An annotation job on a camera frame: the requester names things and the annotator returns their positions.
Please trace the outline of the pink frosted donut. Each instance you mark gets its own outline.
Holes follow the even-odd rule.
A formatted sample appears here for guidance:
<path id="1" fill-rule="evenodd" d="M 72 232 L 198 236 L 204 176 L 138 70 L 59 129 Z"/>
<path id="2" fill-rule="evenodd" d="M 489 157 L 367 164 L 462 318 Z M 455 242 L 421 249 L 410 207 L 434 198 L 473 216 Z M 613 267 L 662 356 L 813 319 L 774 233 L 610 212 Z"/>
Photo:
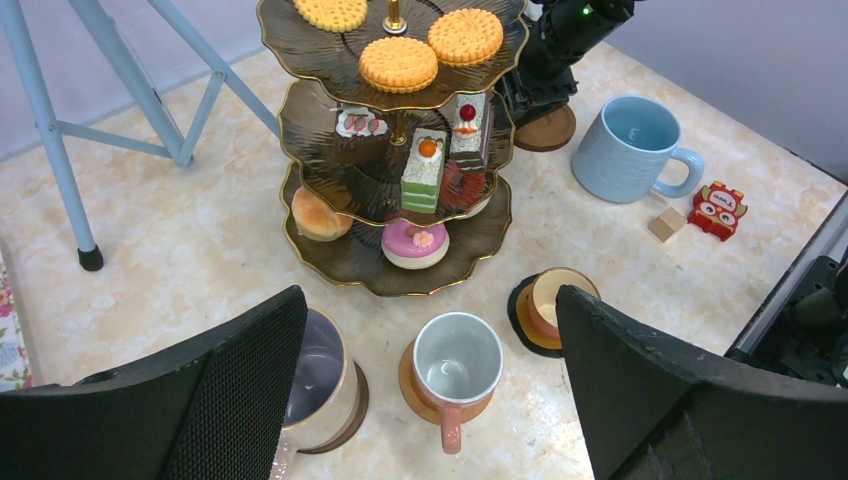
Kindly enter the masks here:
<path id="1" fill-rule="evenodd" d="M 395 266 L 421 270 L 445 257 L 450 236 L 443 224 L 419 227 L 400 220 L 383 227 L 381 246 L 384 256 Z"/>

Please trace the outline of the black orange round coaster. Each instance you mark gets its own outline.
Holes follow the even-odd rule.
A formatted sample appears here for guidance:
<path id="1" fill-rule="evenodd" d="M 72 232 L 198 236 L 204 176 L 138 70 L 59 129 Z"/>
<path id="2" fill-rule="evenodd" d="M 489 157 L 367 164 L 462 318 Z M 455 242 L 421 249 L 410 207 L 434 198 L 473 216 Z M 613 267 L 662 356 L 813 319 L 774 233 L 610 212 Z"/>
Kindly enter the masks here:
<path id="1" fill-rule="evenodd" d="M 561 359 L 561 341 L 540 333 L 530 316 L 529 293 L 536 277 L 537 274 L 526 277 L 512 290 L 507 300 L 507 316 L 514 333 L 528 351 L 541 357 Z"/>

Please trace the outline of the yellow round biscuit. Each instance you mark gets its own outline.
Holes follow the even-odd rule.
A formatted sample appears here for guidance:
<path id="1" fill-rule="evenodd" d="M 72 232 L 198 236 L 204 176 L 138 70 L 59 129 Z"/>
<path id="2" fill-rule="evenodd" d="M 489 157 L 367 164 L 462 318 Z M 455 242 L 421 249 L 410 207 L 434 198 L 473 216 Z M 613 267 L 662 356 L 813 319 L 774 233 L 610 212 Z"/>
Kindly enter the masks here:
<path id="1" fill-rule="evenodd" d="M 366 0 L 294 0 L 293 5 L 310 25 L 331 33 L 355 30 L 368 11 Z"/>
<path id="2" fill-rule="evenodd" d="M 443 64 L 472 67 L 492 58 L 501 48 L 504 29 L 490 11 L 464 8 L 441 16 L 429 28 L 427 43 Z"/>
<path id="3" fill-rule="evenodd" d="M 412 93 L 430 85 L 439 71 L 434 50 L 425 42 L 386 37 L 370 42 L 359 59 L 359 73 L 377 90 Z"/>

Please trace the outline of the dark brown round coaster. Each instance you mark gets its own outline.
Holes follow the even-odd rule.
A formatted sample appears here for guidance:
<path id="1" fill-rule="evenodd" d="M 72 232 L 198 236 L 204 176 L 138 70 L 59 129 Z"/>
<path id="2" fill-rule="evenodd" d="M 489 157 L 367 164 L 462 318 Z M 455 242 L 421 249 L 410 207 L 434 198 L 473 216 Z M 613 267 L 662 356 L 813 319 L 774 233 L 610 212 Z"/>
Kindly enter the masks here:
<path id="1" fill-rule="evenodd" d="M 349 441 L 362 425 L 369 406 L 365 373 L 351 360 L 326 401 L 305 420 L 286 426 L 283 432 L 303 454 L 322 454 Z"/>

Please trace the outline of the brown white layered cake slice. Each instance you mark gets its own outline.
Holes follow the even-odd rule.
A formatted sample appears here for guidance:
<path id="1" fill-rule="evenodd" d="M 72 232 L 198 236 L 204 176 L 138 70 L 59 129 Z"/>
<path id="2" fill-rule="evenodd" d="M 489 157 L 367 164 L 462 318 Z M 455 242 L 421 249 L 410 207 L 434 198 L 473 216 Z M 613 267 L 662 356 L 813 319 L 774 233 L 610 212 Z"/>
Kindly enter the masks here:
<path id="1" fill-rule="evenodd" d="M 458 94 L 449 158 L 465 173 L 482 173 L 488 163 L 493 115 L 487 92 Z"/>

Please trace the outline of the light blue mug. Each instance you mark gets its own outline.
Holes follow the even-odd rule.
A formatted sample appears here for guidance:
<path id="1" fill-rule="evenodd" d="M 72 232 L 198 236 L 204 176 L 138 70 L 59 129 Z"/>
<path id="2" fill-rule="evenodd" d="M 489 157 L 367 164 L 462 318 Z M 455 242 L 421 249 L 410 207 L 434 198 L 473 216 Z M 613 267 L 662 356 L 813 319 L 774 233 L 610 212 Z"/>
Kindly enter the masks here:
<path id="1" fill-rule="evenodd" d="M 612 203 L 633 203 L 650 192 L 682 198 L 699 185 L 705 165 L 699 154 L 679 146 L 681 138 L 680 122 L 665 106 L 641 96 L 613 97 L 573 154 L 572 172 L 589 193 Z M 671 160 L 688 169 L 678 185 L 659 180 Z"/>

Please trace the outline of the orange small mug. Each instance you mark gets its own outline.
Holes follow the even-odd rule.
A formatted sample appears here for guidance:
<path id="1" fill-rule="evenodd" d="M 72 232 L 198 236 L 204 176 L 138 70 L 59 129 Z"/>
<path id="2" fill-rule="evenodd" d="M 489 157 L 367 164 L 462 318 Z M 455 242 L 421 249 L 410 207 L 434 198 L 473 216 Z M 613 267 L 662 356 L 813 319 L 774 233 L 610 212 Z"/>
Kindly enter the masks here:
<path id="1" fill-rule="evenodd" d="M 539 273 L 531 283 L 527 299 L 531 323 L 544 338 L 560 339 L 556 296 L 562 286 L 575 286 L 597 299 L 601 298 L 596 285 L 575 269 L 555 267 Z"/>

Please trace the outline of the orange sprinkled donut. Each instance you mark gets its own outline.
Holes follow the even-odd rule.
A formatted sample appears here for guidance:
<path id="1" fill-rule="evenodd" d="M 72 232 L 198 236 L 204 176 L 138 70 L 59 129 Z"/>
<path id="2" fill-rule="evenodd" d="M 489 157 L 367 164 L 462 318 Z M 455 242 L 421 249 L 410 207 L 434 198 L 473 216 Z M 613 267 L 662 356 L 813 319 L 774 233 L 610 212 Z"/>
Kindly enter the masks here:
<path id="1" fill-rule="evenodd" d="M 443 168 L 437 210 L 452 213 L 457 210 L 464 210 L 467 218 L 476 216 L 489 202 L 489 198 L 485 198 L 481 205 L 477 206 L 485 185 L 486 178 L 483 172 L 464 173 L 455 162 L 446 162 Z"/>

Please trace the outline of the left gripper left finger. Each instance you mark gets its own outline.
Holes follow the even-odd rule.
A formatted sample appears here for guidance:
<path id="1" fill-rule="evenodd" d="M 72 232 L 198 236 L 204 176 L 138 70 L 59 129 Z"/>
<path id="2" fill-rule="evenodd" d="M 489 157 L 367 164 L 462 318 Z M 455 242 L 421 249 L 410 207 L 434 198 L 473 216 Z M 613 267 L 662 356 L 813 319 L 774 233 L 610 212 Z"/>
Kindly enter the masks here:
<path id="1" fill-rule="evenodd" d="M 5 479 L 266 479 L 304 338 L 291 286 L 69 386 L 1 396 Z"/>

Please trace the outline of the chocolate cake piece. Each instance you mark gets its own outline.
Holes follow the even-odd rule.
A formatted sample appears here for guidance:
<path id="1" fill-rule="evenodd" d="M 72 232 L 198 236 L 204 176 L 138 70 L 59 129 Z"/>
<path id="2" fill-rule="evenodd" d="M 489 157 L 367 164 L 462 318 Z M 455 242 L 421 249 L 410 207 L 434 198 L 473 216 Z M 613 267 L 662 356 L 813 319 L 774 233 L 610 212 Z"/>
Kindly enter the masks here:
<path id="1" fill-rule="evenodd" d="M 388 122 L 361 105 L 339 103 L 333 136 L 333 159 L 341 164 L 382 160 L 390 143 Z"/>

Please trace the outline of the round golden bun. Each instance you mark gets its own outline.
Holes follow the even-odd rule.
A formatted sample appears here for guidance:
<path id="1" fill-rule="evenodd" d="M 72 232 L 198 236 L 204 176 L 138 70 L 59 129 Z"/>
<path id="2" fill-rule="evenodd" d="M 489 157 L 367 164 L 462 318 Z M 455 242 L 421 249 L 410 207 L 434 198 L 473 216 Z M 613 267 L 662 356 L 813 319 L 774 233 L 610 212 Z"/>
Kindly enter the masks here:
<path id="1" fill-rule="evenodd" d="M 299 187 L 295 191 L 291 212 L 299 233 L 319 242 L 331 242 L 340 238 L 350 230 L 353 224 L 351 217 L 337 214 L 304 187 Z"/>

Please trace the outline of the light brown round coaster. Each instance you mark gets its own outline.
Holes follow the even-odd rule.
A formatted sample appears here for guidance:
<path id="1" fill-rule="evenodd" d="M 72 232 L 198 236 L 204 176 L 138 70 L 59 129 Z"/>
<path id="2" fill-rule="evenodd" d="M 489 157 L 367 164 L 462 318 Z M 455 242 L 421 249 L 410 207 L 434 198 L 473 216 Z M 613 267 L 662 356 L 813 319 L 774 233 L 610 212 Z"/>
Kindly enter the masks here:
<path id="1" fill-rule="evenodd" d="M 399 388 L 401 394 L 410 409 L 423 420 L 439 425 L 440 414 L 438 407 L 419 388 L 417 377 L 413 367 L 414 342 L 410 342 L 400 360 L 398 370 Z M 461 411 L 461 422 L 466 423 L 479 416 L 492 400 L 494 393 L 489 393 L 480 402 L 463 408 Z"/>

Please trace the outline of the green layered cake slice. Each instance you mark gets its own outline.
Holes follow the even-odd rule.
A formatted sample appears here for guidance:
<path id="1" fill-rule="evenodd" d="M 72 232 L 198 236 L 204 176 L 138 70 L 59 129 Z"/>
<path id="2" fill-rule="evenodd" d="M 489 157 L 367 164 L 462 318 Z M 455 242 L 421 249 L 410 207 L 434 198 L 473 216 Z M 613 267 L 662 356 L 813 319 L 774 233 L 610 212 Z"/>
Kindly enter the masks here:
<path id="1" fill-rule="evenodd" d="M 436 211 L 448 146 L 444 131 L 417 128 L 401 177 L 401 208 L 424 214 Z"/>

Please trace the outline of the large wooden saucer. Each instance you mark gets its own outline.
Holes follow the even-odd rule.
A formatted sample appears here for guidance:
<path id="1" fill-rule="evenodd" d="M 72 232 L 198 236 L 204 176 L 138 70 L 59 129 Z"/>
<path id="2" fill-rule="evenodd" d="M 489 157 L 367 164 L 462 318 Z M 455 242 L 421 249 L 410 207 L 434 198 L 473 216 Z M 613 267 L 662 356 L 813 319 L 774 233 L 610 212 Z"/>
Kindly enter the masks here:
<path id="1" fill-rule="evenodd" d="M 518 128 L 514 146 L 531 152 L 551 152 L 567 145 L 576 131 L 576 117 L 569 106 L 563 106 Z"/>

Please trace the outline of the pink patterned mug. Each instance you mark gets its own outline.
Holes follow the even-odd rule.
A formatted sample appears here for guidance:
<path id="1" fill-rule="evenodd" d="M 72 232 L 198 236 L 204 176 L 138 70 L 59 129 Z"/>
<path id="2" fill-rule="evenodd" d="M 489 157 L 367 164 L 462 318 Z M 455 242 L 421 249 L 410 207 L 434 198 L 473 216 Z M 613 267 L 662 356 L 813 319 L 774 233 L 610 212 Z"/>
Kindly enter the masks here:
<path id="1" fill-rule="evenodd" d="M 504 369 L 502 342 L 482 318 L 453 311 L 430 319 L 413 342 L 419 390 L 436 407 L 444 453 L 461 451 L 462 413 L 493 394 Z"/>

